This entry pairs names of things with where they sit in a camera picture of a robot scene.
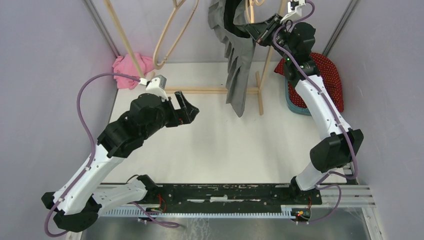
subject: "red wire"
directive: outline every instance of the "red wire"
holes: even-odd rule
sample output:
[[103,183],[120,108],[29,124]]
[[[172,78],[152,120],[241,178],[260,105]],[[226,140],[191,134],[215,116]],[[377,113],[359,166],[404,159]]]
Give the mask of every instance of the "red wire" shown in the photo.
[[312,206],[312,198],[309,196],[309,205],[307,206],[306,210],[309,210]]
[[157,195],[159,197],[159,208],[161,208],[162,206],[162,202],[165,204],[165,207],[162,210],[162,213],[164,213],[167,210],[167,203],[165,202],[165,200],[161,197],[160,194]]

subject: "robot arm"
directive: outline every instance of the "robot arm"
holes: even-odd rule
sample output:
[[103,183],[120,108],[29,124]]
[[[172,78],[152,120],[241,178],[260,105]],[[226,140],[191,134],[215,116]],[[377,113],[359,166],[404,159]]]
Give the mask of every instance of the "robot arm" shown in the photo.
[[352,130],[336,109],[324,87],[321,73],[310,57],[315,43],[315,28],[306,22],[299,22],[293,28],[290,25],[292,31],[287,28],[286,24],[291,18],[300,17],[296,13],[301,13],[300,8],[304,3],[304,0],[290,1],[289,13],[285,17],[275,14],[264,22],[238,26],[248,32],[257,44],[272,46],[286,59],[284,75],[306,103],[319,129],[321,142],[310,150],[311,162],[291,181],[291,186],[297,193],[314,189],[330,171],[350,163],[352,153],[348,141],[356,155],[364,139],[361,130]]
[[[90,160],[88,157],[60,190],[43,195],[41,200],[48,209],[59,201],[54,210],[57,214],[53,218],[58,228],[81,232],[103,213],[140,201],[155,187],[147,175],[141,175],[125,185],[94,193],[111,170],[122,163],[132,151],[140,148],[147,138],[164,126],[170,128],[190,124],[199,113],[199,109],[191,105],[180,91],[175,93],[180,109],[174,109],[171,98],[164,91],[165,84],[166,78],[163,76],[153,78],[146,87],[147,93],[134,99],[129,111],[109,123],[100,134],[90,167],[87,167]],[[78,181],[71,186],[66,197],[61,198],[76,178],[79,178]]]

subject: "wooden clothes hanger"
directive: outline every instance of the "wooden clothes hanger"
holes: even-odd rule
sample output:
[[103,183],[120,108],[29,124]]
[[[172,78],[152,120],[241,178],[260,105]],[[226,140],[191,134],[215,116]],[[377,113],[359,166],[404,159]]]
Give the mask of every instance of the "wooden clothes hanger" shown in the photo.
[[[170,22],[173,20],[173,18],[175,16],[175,12],[181,7],[181,5],[186,0],[181,0],[179,3],[177,3],[176,0],[172,0],[172,1],[174,3],[174,10],[172,11],[171,16],[169,17],[168,22],[166,23],[165,29],[163,30],[162,35],[160,36],[159,42],[158,42],[156,49],[154,51],[153,62],[155,64],[157,63],[156,52],[161,47],[162,39],[164,38],[164,36],[167,33],[168,26],[169,26]],[[110,14],[110,17],[112,18],[112,21],[113,21],[113,23],[114,23],[114,25],[115,25],[118,33],[119,33],[120,38],[122,39],[122,41],[124,43],[126,51],[131,56],[132,63],[135,65],[135,67],[137,69],[137,73],[141,77],[144,77],[145,75],[144,75],[143,71],[141,70],[139,63],[136,60],[133,49],[131,48],[130,42],[128,41],[128,38],[127,38],[123,28],[122,28],[122,25],[121,25],[121,23],[118,19],[118,16],[117,16],[117,14],[114,10],[114,7],[111,4],[111,1],[110,0],[103,0],[103,2],[104,2],[105,6],[106,6],[106,8],[107,8],[107,10]],[[196,0],[195,7],[194,7],[187,23],[185,24],[184,28],[179,33],[179,35],[178,35],[177,39],[175,40],[174,44],[172,45],[171,49],[166,54],[165,59],[160,64],[158,64],[156,68],[160,69],[165,64],[166,60],[168,59],[168,56],[171,54],[175,45],[177,45],[177,43],[180,40],[181,36],[183,35],[185,29],[187,28],[187,25],[189,24],[189,22],[190,22],[190,20],[193,16],[194,11],[196,10],[198,2],[199,2],[199,0]],[[149,80],[154,75],[154,71],[149,72],[147,75],[148,76],[146,76],[146,78]],[[259,85],[260,85],[260,83],[257,82],[256,87],[247,87],[247,94],[256,94],[258,96],[259,113],[260,113],[260,115],[262,115],[263,114],[263,106],[262,106],[262,97],[260,96],[260,93],[259,93]],[[227,92],[228,92],[228,90],[225,87],[209,87],[209,86],[206,86],[206,87],[203,87],[203,86],[167,86],[165,88],[165,91],[168,94],[174,93],[175,91],[183,91],[185,94],[227,94]]]
[[254,5],[261,6],[262,4],[264,4],[265,0],[262,0],[261,2],[259,2],[258,0],[245,0],[244,2],[246,3],[245,12],[246,12],[247,20],[249,21],[250,24],[254,23],[255,22]]
[[[255,22],[254,5],[261,6],[262,4],[264,4],[264,2],[265,0],[262,0],[261,2],[259,2],[258,0],[245,0],[246,17],[247,17],[247,21],[250,24]],[[281,0],[279,11],[278,11],[279,15],[284,14],[286,5],[287,5],[287,0]],[[262,88],[264,86],[265,79],[267,78],[268,68],[270,66],[270,61],[272,56],[273,56],[273,48],[268,47],[268,54],[266,55],[265,65],[263,66],[263,70],[262,70],[262,77],[260,76],[258,71],[255,73],[256,85],[259,88],[257,92],[257,100],[259,105],[259,115],[261,116],[264,114],[264,104],[262,102]]]
[[166,55],[163,58],[163,60],[158,64],[158,52],[159,52],[159,49],[162,46],[162,43],[164,41],[164,37],[165,37],[165,35],[168,32],[168,28],[171,25],[172,20],[174,19],[175,15],[177,14],[177,12],[180,9],[180,7],[186,2],[186,0],[181,0],[179,3],[177,3],[177,0],[172,0],[172,2],[173,2],[172,13],[169,16],[168,21],[165,24],[165,28],[163,28],[162,34],[160,35],[159,41],[157,42],[156,48],[154,49],[154,52],[153,52],[153,65],[154,65],[154,68],[155,69],[161,69],[164,66],[165,62],[168,60],[169,56],[173,52],[175,46],[180,41],[181,36],[184,34],[184,32],[186,31],[187,26],[189,25],[190,21],[192,20],[192,17],[194,15],[195,11],[196,11],[196,8],[198,7],[199,0],[196,0],[196,3],[194,4],[194,8],[191,11],[190,16],[188,17],[187,22],[185,23],[185,25],[182,28],[182,30],[179,32],[179,35],[176,37],[176,40],[173,42],[171,48],[166,53]]

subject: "gray garment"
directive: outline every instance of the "gray garment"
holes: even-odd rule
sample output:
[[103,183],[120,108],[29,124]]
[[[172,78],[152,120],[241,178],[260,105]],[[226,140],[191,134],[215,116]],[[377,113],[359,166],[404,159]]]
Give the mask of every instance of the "gray garment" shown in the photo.
[[[212,1],[208,11],[207,22],[209,27],[215,31],[219,41],[225,44],[224,56],[228,59],[228,77],[225,84],[228,89],[226,103],[231,104],[237,116],[241,117],[245,111],[249,71],[256,43],[251,37],[238,37],[224,28],[226,1]],[[244,0],[236,8],[233,23],[235,25],[247,24]]]

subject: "white floor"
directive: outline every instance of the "white floor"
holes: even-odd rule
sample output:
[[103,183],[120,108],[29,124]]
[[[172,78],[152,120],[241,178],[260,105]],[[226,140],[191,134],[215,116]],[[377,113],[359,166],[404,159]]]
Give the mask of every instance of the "white floor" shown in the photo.
[[[289,183],[308,165],[309,151],[320,138],[312,117],[287,108],[284,78],[273,72],[276,65],[271,63],[263,90],[263,116],[256,94],[247,96],[241,118],[225,104],[225,94],[186,94],[200,109],[195,121],[160,129],[103,182],[122,183],[132,175],[148,174],[156,183]],[[253,73],[262,73],[263,66],[252,64],[250,86],[255,86]],[[216,87],[225,85],[227,63],[167,63],[156,73],[167,78],[167,86]],[[120,89],[111,121],[143,92],[143,86]],[[326,182],[346,180],[331,176]]]

